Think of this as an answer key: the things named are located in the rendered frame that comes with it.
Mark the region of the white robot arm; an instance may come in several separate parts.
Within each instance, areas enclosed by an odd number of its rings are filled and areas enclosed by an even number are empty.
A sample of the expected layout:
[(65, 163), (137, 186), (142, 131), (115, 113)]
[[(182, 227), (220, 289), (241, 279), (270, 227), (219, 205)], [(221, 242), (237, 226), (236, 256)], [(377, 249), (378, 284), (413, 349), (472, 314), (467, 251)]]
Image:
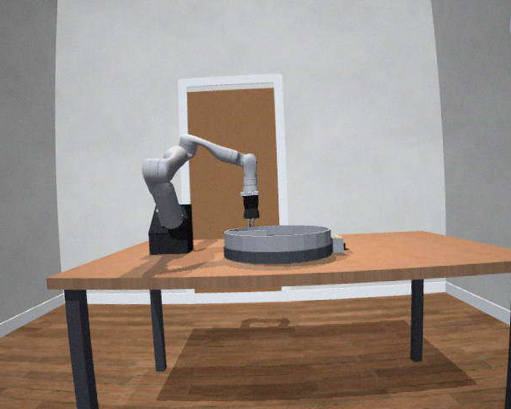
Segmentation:
[(218, 160), (244, 168), (244, 185), (257, 185), (257, 159), (253, 154), (242, 154), (235, 150), (220, 147), (194, 135), (181, 135), (179, 146), (165, 152), (164, 158), (144, 161), (142, 174), (150, 194), (157, 206), (157, 215), (162, 227), (178, 228), (183, 217), (170, 182), (176, 171), (196, 154), (198, 145), (205, 147)]

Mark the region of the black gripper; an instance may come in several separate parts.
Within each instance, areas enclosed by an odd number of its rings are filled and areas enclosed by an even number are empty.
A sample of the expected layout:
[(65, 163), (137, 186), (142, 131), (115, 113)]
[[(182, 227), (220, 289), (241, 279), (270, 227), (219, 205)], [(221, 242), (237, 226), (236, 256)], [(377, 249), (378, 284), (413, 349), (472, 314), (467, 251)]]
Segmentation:
[(243, 192), (240, 193), (240, 196), (244, 196), (244, 219), (249, 221), (250, 228), (250, 218), (252, 218), (252, 227), (254, 227), (254, 220), (259, 218), (259, 192), (257, 185), (244, 185)]

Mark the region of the grey round turntable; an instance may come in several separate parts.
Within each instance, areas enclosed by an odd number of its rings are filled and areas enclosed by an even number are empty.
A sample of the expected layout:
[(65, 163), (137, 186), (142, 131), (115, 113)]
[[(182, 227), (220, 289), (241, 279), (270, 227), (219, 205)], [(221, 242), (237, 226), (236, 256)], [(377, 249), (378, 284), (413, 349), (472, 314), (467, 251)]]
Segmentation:
[(330, 228), (308, 225), (231, 229), (224, 232), (224, 244), (226, 259), (255, 264), (310, 262), (348, 250)]

